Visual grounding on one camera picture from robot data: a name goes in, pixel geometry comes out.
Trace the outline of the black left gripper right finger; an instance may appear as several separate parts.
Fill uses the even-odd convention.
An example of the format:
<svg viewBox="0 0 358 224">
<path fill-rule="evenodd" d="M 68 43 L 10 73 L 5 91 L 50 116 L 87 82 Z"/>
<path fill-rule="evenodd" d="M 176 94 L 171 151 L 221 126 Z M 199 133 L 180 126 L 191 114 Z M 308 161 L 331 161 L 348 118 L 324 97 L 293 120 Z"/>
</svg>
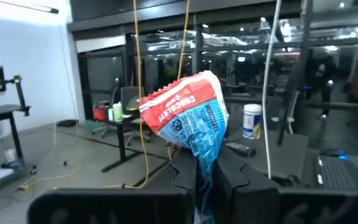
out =
<svg viewBox="0 0 358 224">
<path fill-rule="evenodd" d="M 281 185 L 222 148 L 213 171 L 215 224 L 274 224 Z"/>
</svg>

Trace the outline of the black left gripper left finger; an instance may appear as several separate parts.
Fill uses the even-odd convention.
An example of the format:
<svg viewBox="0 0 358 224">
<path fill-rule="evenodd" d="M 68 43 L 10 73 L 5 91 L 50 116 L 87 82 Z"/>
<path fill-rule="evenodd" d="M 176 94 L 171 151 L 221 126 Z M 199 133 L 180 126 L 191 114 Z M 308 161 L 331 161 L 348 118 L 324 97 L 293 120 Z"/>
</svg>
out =
<svg viewBox="0 0 358 224">
<path fill-rule="evenodd" d="M 157 194 L 190 194 L 196 189 L 197 160 L 189 149 L 180 149 L 144 188 Z"/>
</svg>

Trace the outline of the blue red chocolate granola bar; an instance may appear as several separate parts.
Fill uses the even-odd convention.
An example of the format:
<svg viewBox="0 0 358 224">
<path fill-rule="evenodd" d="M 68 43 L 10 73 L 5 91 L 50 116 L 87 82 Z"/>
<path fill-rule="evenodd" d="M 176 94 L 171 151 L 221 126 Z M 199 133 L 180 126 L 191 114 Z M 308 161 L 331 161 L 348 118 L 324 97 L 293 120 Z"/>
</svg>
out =
<svg viewBox="0 0 358 224">
<path fill-rule="evenodd" d="M 210 194 L 214 163 L 227 129 L 221 84 L 210 70 L 183 77 L 140 100 L 147 126 L 168 142 L 189 149 L 198 162 L 196 224 L 214 224 Z"/>
</svg>

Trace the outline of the black remote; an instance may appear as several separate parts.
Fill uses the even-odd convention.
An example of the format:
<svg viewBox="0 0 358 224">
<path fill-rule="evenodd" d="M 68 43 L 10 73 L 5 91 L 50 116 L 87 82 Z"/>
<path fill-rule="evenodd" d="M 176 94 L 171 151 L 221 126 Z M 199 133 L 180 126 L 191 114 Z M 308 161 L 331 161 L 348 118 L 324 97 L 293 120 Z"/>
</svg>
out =
<svg viewBox="0 0 358 224">
<path fill-rule="evenodd" d="M 228 147 L 233 153 L 241 157 L 253 157 L 256 154 L 254 148 L 238 144 L 236 142 L 226 142 L 225 146 Z"/>
</svg>

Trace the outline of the grey side table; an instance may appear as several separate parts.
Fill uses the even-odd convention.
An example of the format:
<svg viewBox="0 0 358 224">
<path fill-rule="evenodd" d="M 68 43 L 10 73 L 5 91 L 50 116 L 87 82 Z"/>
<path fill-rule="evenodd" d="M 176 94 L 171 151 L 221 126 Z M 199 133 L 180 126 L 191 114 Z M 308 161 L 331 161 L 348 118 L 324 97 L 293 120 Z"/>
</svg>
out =
<svg viewBox="0 0 358 224">
<path fill-rule="evenodd" d="M 242 136 L 242 129 L 239 128 L 233 131 L 227 137 L 229 142 L 236 142 L 243 145 L 249 145 L 256 149 L 253 157 L 247 158 L 246 163 L 254 169 L 267 173 L 267 156 L 265 150 L 264 138 L 260 139 L 246 139 Z M 270 166 L 271 175 L 273 177 L 286 178 L 289 175 L 301 177 L 303 164 L 308 149 L 308 137 L 299 134 L 283 135 L 281 145 L 277 144 L 278 132 L 268 132 L 268 142 L 270 150 Z"/>
</svg>

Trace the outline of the black office desk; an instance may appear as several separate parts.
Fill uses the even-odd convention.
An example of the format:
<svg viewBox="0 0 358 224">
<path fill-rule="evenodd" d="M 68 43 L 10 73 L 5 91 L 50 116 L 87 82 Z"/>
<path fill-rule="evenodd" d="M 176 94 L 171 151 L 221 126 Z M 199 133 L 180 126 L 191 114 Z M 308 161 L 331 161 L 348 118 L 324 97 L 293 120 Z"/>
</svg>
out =
<svg viewBox="0 0 358 224">
<path fill-rule="evenodd" d="M 136 151 L 135 149 L 126 147 L 126 142 L 124 140 L 124 127 L 129 127 L 135 130 L 135 128 L 140 128 L 139 123 L 135 123 L 136 117 L 125 118 L 120 122 L 108 121 L 106 123 L 105 130 L 108 128 L 116 128 L 118 145 L 111 144 L 112 147 L 117 147 L 119 149 L 119 160 L 117 162 L 113 162 L 101 169 L 102 173 L 109 172 L 110 170 L 122 165 L 123 163 L 141 155 L 140 151 Z"/>
</svg>

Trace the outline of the white wipes canister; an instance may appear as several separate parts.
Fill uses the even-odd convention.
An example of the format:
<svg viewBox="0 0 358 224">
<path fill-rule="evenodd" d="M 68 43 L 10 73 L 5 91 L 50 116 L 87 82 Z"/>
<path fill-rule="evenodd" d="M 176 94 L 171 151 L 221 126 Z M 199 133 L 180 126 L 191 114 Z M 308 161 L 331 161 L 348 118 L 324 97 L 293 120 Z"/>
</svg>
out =
<svg viewBox="0 0 358 224">
<path fill-rule="evenodd" d="M 259 139 L 261 133 L 262 106 L 244 105 L 242 135 L 247 139 Z"/>
</svg>

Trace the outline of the green white bottle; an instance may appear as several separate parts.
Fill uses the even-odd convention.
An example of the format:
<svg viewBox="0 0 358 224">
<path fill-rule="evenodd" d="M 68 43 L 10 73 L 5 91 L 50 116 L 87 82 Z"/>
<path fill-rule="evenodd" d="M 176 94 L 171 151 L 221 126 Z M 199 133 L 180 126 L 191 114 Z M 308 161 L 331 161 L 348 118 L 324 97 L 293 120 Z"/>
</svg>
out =
<svg viewBox="0 0 358 224">
<path fill-rule="evenodd" d="M 113 104 L 113 118 L 115 122 L 122 121 L 122 103 L 119 101 L 118 103 Z"/>
</svg>

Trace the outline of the grey office chair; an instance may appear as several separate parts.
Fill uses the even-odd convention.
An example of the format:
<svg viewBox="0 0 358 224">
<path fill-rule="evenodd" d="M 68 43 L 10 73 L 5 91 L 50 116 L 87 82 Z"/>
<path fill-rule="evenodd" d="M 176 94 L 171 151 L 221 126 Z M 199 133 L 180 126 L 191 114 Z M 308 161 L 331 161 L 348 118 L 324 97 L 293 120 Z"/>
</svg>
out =
<svg viewBox="0 0 358 224">
<path fill-rule="evenodd" d="M 143 139 L 144 142 L 150 142 L 152 135 L 149 127 L 143 123 L 139 112 L 139 89 L 136 86 L 120 88 L 122 121 L 109 121 L 102 132 L 102 138 L 105 138 L 110 129 L 114 129 L 119 137 L 129 135 L 126 139 L 125 147 L 129 147 L 135 139 Z"/>
</svg>

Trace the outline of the black laptop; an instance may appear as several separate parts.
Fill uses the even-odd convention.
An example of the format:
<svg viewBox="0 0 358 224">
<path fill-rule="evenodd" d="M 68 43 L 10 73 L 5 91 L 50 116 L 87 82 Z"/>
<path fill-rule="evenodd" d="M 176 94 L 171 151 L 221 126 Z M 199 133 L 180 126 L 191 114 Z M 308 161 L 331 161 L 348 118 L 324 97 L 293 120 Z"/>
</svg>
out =
<svg viewBox="0 0 358 224">
<path fill-rule="evenodd" d="M 358 156 L 319 155 L 316 179 L 322 189 L 358 190 Z"/>
</svg>

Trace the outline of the red box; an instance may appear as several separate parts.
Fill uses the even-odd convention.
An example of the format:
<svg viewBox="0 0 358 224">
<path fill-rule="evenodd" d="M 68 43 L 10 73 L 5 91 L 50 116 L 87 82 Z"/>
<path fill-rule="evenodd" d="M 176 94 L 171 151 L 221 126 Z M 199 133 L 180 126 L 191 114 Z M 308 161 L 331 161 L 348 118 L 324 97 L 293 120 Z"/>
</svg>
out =
<svg viewBox="0 0 358 224">
<path fill-rule="evenodd" d="M 93 108 L 93 119 L 95 121 L 105 122 L 108 120 L 108 107 L 106 106 L 95 106 Z"/>
</svg>

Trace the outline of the person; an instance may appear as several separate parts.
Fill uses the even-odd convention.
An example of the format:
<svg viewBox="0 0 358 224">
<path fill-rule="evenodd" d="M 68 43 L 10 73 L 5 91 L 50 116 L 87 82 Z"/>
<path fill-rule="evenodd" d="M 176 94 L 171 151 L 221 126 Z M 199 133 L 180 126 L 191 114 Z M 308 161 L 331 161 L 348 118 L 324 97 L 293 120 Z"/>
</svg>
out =
<svg viewBox="0 0 358 224">
<path fill-rule="evenodd" d="M 333 56 L 327 56 L 319 65 L 316 71 L 318 84 L 321 89 L 321 101 L 323 103 L 331 102 L 331 92 L 334 88 L 334 77 L 337 72 L 337 66 L 334 63 Z"/>
</svg>

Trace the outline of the black rolling stand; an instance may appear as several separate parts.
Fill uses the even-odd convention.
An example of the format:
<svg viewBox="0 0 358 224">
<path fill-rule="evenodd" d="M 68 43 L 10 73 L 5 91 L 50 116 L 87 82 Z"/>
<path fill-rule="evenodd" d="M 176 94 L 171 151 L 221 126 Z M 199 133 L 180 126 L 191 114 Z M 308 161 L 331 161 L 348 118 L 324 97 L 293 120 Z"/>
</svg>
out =
<svg viewBox="0 0 358 224">
<path fill-rule="evenodd" d="M 12 150 L 6 150 L 6 160 L 0 165 L 0 188 L 17 181 L 19 178 L 26 175 L 26 173 L 31 176 L 37 173 L 37 166 L 35 164 L 27 163 L 24 159 L 14 119 L 15 111 L 20 111 L 24 113 L 25 116 L 28 116 L 30 110 L 30 106 L 25 103 L 21 81 L 22 78 L 19 75 L 15 75 L 10 80 L 2 81 L 3 84 L 10 83 L 16 87 L 19 104 L 0 106 L 0 121 L 8 120 L 10 122 L 11 134 L 14 141 L 14 148 Z"/>
</svg>

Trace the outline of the ceiling light fixture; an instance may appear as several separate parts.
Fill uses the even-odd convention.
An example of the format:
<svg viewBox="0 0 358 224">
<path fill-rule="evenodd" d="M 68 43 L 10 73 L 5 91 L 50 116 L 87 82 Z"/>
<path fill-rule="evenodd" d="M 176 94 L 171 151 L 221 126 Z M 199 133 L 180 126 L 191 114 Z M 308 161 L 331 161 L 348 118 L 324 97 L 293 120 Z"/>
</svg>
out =
<svg viewBox="0 0 358 224">
<path fill-rule="evenodd" d="M 32 9 L 36 11 L 47 12 L 51 14 L 59 14 L 59 10 L 53 7 L 43 6 L 40 4 L 29 2 L 28 0 L 0 0 L 0 3 Z"/>
</svg>

